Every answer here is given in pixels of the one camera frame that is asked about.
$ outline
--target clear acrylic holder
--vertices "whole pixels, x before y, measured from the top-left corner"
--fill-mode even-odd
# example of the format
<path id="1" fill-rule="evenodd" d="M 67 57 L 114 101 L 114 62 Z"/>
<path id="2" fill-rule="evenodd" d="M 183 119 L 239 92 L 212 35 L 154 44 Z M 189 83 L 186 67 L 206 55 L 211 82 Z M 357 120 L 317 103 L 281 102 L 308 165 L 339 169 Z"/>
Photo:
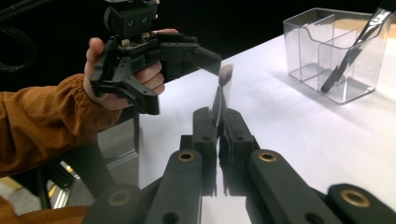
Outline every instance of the clear acrylic holder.
<path id="1" fill-rule="evenodd" d="M 283 21 L 288 72 L 337 104 L 345 104 L 375 91 L 391 20 L 358 45 L 358 35 L 372 14 L 312 8 Z M 323 92 L 321 87 L 340 67 L 348 51 L 358 52 L 353 63 Z"/>

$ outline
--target black cable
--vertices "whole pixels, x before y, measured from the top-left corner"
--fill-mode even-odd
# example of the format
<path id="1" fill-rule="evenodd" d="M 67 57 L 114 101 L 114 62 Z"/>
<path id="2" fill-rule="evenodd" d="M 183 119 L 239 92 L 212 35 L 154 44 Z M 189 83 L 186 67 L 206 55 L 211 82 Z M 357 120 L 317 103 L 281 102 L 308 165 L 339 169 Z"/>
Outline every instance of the black cable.
<path id="1" fill-rule="evenodd" d="M 0 34 L 4 34 L 15 40 L 22 48 L 24 53 L 24 62 L 16 65 L 9 65 L 0 62 L 1 72 L 16 72 L 35 63 L 37 51 L 32 39 L 24 31 L 12 26 L 0 27 Z"/>
<path id="2" fill-rule="evenodd" d="M 0 8 L 0 21 L 20 15 L 22 12 L 28 11 L 32 8 L 38 7 L 51 0 L 23 0 L 5 7 Z"/>

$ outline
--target brass insert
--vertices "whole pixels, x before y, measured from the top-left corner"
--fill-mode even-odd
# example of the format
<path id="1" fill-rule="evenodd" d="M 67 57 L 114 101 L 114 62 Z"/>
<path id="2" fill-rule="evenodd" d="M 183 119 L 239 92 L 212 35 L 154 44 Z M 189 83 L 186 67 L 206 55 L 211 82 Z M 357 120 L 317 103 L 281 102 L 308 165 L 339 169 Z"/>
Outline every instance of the brass insert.
<path id="1" fill-rule="evenodd" d="M 178 154 L 178 159 L 180 161 L 193 161 L 194 160 L 194 154 L 190 152 L 183 152 Z"/>
<path id="2" fill-rule="evenodd" d="M 131 194 L 124 189 L 118 190 L 108 197 L 108 203 L 112 206 L 123 206 L 129 201 L 131 201 Z"/>
<path id="3" fill-rule="evenodd" d="M 354 189 L 343 189 L 341 190 L 341 197 L 347 202 L 357 207 L 368 207 L 370 206 L 370 200 L 362 193 Z"/>
<path id="4" fill-rule="evenodd" d="M 276 161 L 276 155 L 269 152 L 263 152 L 259 154 L 259 158 L 262 161 Z"/>

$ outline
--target finger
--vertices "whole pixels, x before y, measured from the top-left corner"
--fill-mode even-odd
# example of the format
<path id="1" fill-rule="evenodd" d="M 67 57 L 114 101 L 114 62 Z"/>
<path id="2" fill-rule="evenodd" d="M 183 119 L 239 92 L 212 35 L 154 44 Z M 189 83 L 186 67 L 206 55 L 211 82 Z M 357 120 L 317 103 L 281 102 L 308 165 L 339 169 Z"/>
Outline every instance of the finger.
<path id="1" fill-rule="evenodd" d="M 102 55 L 105 50 L 105 44 L 98 37 L 93 37 L 90 39 L 90 48 L 87 50 L 87 61 L 90 63 L 96 63 L 99 56 Z"/>
<path id="2" fill-rule="evenodd" d="M 84 67 L 85 74 L 89 75 L 93 72 L 94 65 L 104 50 L 105 44 L 100 38 L 93 37 L 90 39 L 89 48 L 86 53 L 87 62 Z"/>
<path id="3" fill-rule="evenodd" d="M 157 86 L 156 88 L 153 89 L 153 91 L 159 95 L 165 91 L 165 85 L 162 83 L 161 85 Z"/>
<path id="4" fill-rule="evenodd" d="M 154 33 L 178 33 L 177 29 L 161 29 L 157 31 L 153 31 Z"/>
<path id="5" fill-rule="evenodd" d="M 134 78 L 136 78 L 139 82 L 144 83 L 152 79 L 157 73 L 161 71 L 161 69 L 163 69 L 163 65 L 158 61 L 155 64 L 136 73 Z"/>
<path id="6" fill-rule="evenodd" d="M 143 85 L 147 86 L 152 90 L 161 84 L 163 84 L 163 74 L 161 73 L 157 73 L 153 78 L 143 83 Z"/>

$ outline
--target orange jacket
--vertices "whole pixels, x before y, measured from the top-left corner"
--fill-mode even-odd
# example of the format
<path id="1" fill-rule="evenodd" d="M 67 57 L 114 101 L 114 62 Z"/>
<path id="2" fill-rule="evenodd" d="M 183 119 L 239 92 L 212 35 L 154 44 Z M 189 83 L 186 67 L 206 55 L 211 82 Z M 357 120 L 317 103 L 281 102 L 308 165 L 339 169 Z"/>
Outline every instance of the orange jacket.
<path id="1" fill-rule="evenodd" d="M 83 90 L 84 75 L 58 86 L 0 92 L 0 177 L 48 161 L 66 150 L 97 141 L 98 132 L 113 126 L 121 111 L 107 111 Z M 0 223 L 77 224 L 87 206 L 41 210 L 22 216 L 0 197 Z"/>

